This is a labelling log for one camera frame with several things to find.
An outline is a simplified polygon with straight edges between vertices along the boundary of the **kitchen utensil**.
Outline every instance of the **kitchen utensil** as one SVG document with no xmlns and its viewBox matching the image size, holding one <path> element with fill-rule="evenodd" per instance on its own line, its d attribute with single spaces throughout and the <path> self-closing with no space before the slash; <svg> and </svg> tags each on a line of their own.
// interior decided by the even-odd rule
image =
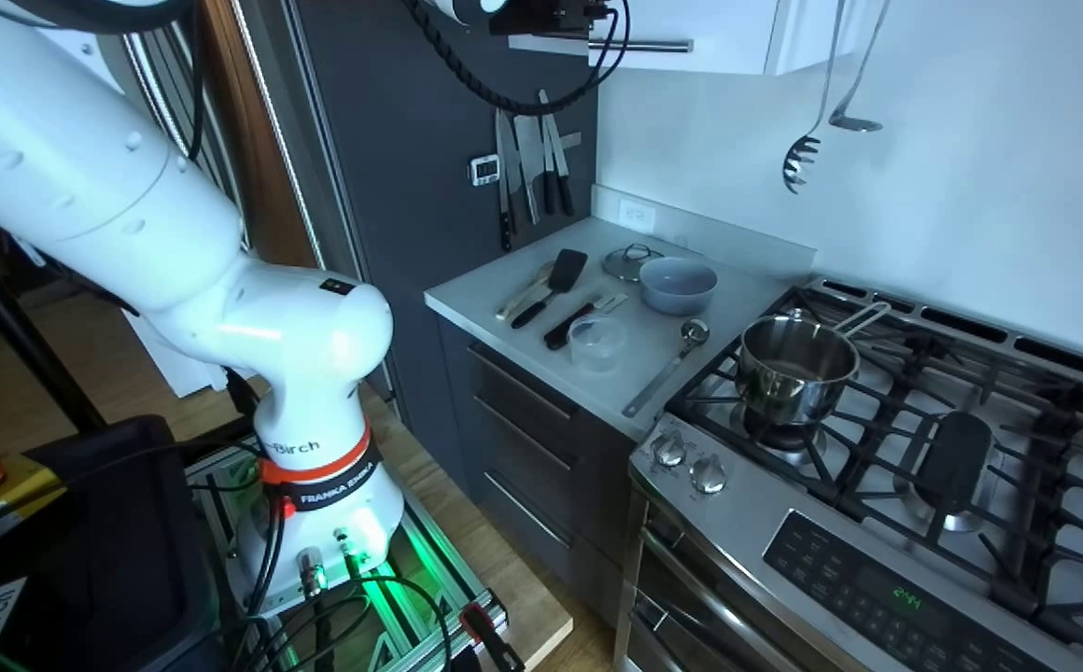
<svg viewBox="0 0 1083 672">
<path fill-rule="evenodd" d="M 515 180 L 513 180 L 513 171 L 515 171 L 515 145 L 513 145 L 513 127 L 506 127 L 506 115 L 504 114 L 498 114 L 494 115 L 494 131 L 498 131 L 498 163 L 501 163 L 501 180 L 498 180 L 498 186 L 501 186 L 501 251 L 513 251 L 513 242 L 515 242 Z"/>
<path fill-rule="evenodd" d="M 566 329 L 570 329 L 570 320 L 577 320 L 582 315 L 610 315 L 610 311 L 615 311 L 620 304 L 623 304 L 620 290 L 615 290 L 615 295 L 595 295 L 595 298 L 586 298 L 570 318 L 555 320 L 555 325 L 542 336 L 542 344 L 546 344 L 547 353 L 561 353 L 561 349 L 566 344 Z"/>
<path fill-rule="evenodd" d="M 835 71 L 835 43 L 841 43 L 841 20 L 844 20 L 844 4 L 847 0 L 835 0 L 835 20 L 831 20 L 831 45 L 827 45 L 827 71 L 826 71 L 826 90 L 817 99 L 817 114 L 813 114 L 813 125 L 786 145 L 783 161 L 779 161 L 779 185 L 798 196 L 798 186 L 808 185 L 803 180 L 803 167 L 813 163 L 813 155 L 817 155 L 817 125 L 826 125 L 826 107 L 827 107 L 827 95 L 831 95 L 831 71 Z"/>
<path fill-rule="evenodd" d="M 515 320 L 529 304 L 537 304 L 546 295 L 546 280 L 554 273 L 554 263 L 542 267 L 524 289 L 515 289 L 501 311 L 498 311 L 498 320 Z"/>
<path fill-rule="evenodd" d="M 850 336 L 883 315 L 888 304 L 870 304 L 831 329 L 803 311 L 761 318 L 739 340 L 747 411 L 768 427 L 808 427 L 827 416 L 857 371 Z"/>
<path fill-rule="evenodd" d="M 637 284 L 643 280 L 643 267 L 649 258 L 659 258 L 659 251 L 643 247 L 643 242 L 628 242 L 628 247 L 606 253 L 601 273 L 611 275 L 611 280 L 623 280 L 623 284 Z"/>
<path fill-rule="evenodd" d="M 586 253 L 577 253 L 577 251 L 561 251 L 555 263 L 554 263 L 554 273 L 547 273 L 547 280 L 546 280 L 546 295 L 542 295 L 537 304 L 529 304 L 529 307 L 513 320 L 513 329 L 529 325 L 529 320 L 547 307 L 554 295 L 570 290 L 574 280 L 577 280 L 577 273 L 582 273 L 582 267 L 586 267 Z"/>
<path fill-rule="evenodd" d="M 678 356 L 649 377 L 649 384 L 623 406 L 623 420 L 636 420 L 649 404 L 649 397 L 682 366 L 682 358 L 708 340 L 708 334 L 713 329 L 704 320 L 682 320 Z"/>
<path fill-rule="evenodd" d="M 850 104 L 855 90 L 857 90 L 861 79 L 865 79 L 865 63 L 870 63 L 870 53 L 874 53 L 874 45 L 877 45 L 877 34 L 880 34 L 880 24 L 883 24 L 883 13 L 888 13 L 888 0 L 880 0 L 880 13 L 877 13 L 877 24 L 874 24 L 874 34 L 870 34 L 870 45 L 865 45 L 865 53 L 861 53 L 861 63 L 855 69 L 855 79 L 850 79 L 847 95 L 841 99 L 841 104 L 835 104 L 831 115 L 827 115 L 827 125 L 841 127 L 841 131 L 857 131 L 857 134 L 874 134 L 874 131 L 880 131 L 880 125 L 874 125 L 874 121 L 847 115 L 847 104 Z"/>
<path fill-rule="evenodd" d="M 628 329 L 611 315 L 582 315 L 566 329 L 570 366 L 577 374 L 611 374 L 628 349 Z"/>
<path fill-rule="evenodd" d="M 515 131 L 515 155 L 519 155 L 519 177 L 524 177 L 524 198 L 527 198 L 527 216 L 529 226 L 542 226 L 535 180 L 542 177 L 542 127 L 535 115 L 513 115 Z"/>
<path fill-rule="evenodd" d="M 542 203 L 546 203 L 546 214 L 562 214 L 570 216 L 574 214 L 574 203 L 570 203 L 570 163 L 566 163 L 566 145 L 562 145 L 562 134 L 555 131 L 555 115 L 542 115 L 542 145 L 546 145 L 546 190 L 542 190 Z"/>
<path fill-rule="evenodd" d="M 692 318 L 713 298 L 717 273 L 699 258 L 649 258 L 643 263 L 643 304 L 653 315 Z"/>
</svg>

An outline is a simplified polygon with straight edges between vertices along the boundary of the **pot handle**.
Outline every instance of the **pot handle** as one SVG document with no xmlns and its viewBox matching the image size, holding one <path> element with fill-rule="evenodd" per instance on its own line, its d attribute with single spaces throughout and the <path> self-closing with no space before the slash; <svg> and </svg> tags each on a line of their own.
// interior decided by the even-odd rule
<svg viewBox="0 0 1083 672">
<path fill-rule="evenodd" d="M 865 325 L 880 320 L 893 307 L 888 304 L 870 304 L 855 315 L 847 315 L 844 320 L 835 320 L 831 329 L 850 340 L 855 334 L 861 334 Z"/>
</svg>

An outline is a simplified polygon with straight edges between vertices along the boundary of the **stainless steel pot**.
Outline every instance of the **stainless steel pot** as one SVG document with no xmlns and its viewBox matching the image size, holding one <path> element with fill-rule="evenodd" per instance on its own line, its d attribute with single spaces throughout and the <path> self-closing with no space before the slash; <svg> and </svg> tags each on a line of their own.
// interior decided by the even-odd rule
<svg viewBox="0 0 1083 672">
<path fill-rule="evenodd" d="M 857 371 L 850 336 L 888 315 L 870 304 L 841 325 L 811 320 L 803 311 L 773 315 L 739 340 L 739 387 L 747 411 L 768 427 L 808 427 L 826 420 Z"/>
</svg>

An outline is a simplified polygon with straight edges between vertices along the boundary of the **stainless steel oven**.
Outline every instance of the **stainless steel oven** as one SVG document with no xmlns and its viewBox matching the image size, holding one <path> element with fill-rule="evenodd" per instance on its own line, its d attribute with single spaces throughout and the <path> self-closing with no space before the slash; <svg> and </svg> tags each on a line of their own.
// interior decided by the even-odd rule
<svg viewBox="0 0 1083 672">
<path fill-rule="evenodd" d="M 857 670 L 844 651 L 786 626 L 708 542 L 658 504 L 643 513 L 636 584 L 615 633 L 615 662 L 646 672 Z"/>
<path fill-rule="evenodd" d="M 724 349 L 631 453 L 620 670 L 1083 670 L 1083 356 L 827 280 L 768 315 L 870 304 L 826 420 Z"/>
</svg>

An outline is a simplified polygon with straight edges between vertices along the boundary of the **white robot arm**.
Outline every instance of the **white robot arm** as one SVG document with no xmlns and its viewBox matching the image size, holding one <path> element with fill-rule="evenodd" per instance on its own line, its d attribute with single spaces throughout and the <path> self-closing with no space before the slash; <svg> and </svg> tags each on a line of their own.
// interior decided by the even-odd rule
<svg viewBox="0 0 1083 672">
<path fill-rule="evenodd" d="M 173 349 L 270 382 L 255 430 L 270 455 L 260 482 L 282 493 L 282 542 L 257 611 L 298 600 L 305 562 L 383 562 L 402 496 L 371 453 L 356 397 L 392 344 L 383 295 L 257 263 L 237 209 L 144 115 L 8 20 L 0 229 L 120 295 Z M 260 526 L 255 517 L 244 542 L 249 579 Z"/>
</svg>

